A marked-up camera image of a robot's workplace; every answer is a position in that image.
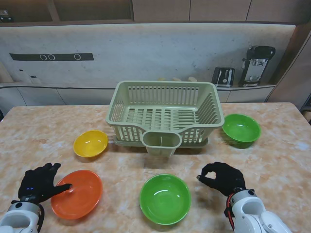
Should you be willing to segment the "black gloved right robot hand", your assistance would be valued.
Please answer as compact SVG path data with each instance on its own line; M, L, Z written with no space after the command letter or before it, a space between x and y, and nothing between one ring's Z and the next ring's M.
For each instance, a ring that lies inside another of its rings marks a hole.
M245 180L240 170L226 163L209 163L202 168L197 180L228 197L236 190L245 190Z

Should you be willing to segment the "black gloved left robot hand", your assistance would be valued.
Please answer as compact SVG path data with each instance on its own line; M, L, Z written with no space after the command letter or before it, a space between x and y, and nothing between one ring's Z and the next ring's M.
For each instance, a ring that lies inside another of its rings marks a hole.
M66 183L54 186L54 178L60 168L60 163L47 163L34 170L27 170L18 190L20 201L38 204L72 188Z

